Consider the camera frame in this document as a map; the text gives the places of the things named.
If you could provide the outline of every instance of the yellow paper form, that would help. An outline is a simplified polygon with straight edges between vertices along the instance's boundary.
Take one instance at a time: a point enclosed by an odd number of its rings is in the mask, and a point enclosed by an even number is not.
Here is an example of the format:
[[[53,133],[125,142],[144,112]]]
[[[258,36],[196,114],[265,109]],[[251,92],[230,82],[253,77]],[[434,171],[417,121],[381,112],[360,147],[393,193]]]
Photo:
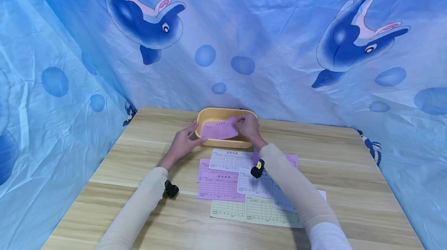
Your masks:
[[[303,223],[296,213],[274,208],[272,203],[271,199],[250,195],[246,196],[244,203],[213,200],[211,217],[252,224],[303,228]]]
[[[245,203],[213,200],[211,217],[244,222]]]

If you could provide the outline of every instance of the wrinkled fabric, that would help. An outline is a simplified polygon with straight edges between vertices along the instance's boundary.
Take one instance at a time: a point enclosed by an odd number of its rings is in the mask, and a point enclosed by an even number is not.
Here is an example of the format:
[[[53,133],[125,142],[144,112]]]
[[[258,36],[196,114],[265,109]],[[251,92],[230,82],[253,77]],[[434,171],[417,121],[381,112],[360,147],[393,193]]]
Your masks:
[[[0,0],[0,244],[39,249],[141,106],[359,129],[447,247],[447,0]]]

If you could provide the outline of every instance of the pink paper form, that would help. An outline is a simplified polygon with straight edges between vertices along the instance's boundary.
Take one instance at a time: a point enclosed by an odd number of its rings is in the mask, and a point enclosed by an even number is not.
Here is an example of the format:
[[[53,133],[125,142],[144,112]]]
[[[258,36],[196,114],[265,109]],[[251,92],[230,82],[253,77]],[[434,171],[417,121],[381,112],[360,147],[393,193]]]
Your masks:
[[[198,166],[198,174],[197,174],[197,183],[200,183],[202,180],[203,173],[212,173],[212,174],[220,174],[221,170],[210,170],[210,160],[209,159],[200,159],[200,164]],[[237,175],[237,172],[228,172],[228,174]]]
[[[227,200],[244,202],[245,195],[237,191],[238,174],[221,171],[203,173],[197,198],[200,200]]]
[[[239,134],[233,123],[237,122],[235,117],[218,122],[208,122],[203,124],[201,136],[213,139],[227,139]]]
[[[286,158],[289,160],[289,162],[290,162],[295,168],[298,168],[298,156],[297,156],[297,155],[286,154]],[[253,156],[252,156],[253,166],[255,166],[256,164],[258,164],[259,159],[261,159],[261,156],[259,156],[258,151],[255,149],[255,150],[253,151]]]

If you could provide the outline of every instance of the dolphin eye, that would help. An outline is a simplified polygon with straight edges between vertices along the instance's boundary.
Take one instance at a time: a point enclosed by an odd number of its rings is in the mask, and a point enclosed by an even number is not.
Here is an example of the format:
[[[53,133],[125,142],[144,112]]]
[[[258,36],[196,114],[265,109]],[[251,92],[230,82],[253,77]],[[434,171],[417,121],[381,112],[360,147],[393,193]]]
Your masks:
[[[165,33],[168,33],[168,32],[169,32],[169,25],[168,25],[168,24],[164,23],[164,24],[162,25],[162,27],[163,27],[163,30],[164,30]]]
[[[376,44],[376,43],[374,43],[374,44],[372,44],[372,45],[368,45],[368,46],[366,47],[366,49],[365,49],[365,53],[371,53],[371,52],[373,52],[373,51],[376,49],[376,47],[377,47],[377,44]]]

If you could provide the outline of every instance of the finger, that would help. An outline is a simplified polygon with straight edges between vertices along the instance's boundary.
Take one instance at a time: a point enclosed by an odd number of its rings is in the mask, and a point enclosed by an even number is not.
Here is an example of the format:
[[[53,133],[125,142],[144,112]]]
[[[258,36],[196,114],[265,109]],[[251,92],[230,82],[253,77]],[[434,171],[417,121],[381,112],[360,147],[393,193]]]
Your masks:
[[[246,114],[243,114],[243,115],[241,115],[241,116],[239,116],[239,117],[237,118],[237,121],[238,121],[238,122],[244,121],[244,120],[245,120],[245,117],[246,117]]]
[[[203,144],[204,142],[206,142],[208,140],[208,138],[206,138],[206,137],[201,137],[201,138],[199,138],[199,139],[196,139],[196,140],[194,140],[194,141],[191,141],[191,140],[189,140],[189,143],[193,146],[193,148],[194,147],[196,147],[196,146],[198,146],[198,145],[200,145],[200,144]]]
[[[194,132],[195,129],[197,129],[198,127],[198,123],[197,120],[194,120],[193,123],[191,123],[191,125],[187,126],[185,129],[183,129],[185,132],[188,132],[188,134],[190,134],[191,132]]]
[[[239,130],[239,126],[240,126],[241,124],[242,124],[242,123],[233,122],[233,127],[235,127],[236,129]]]

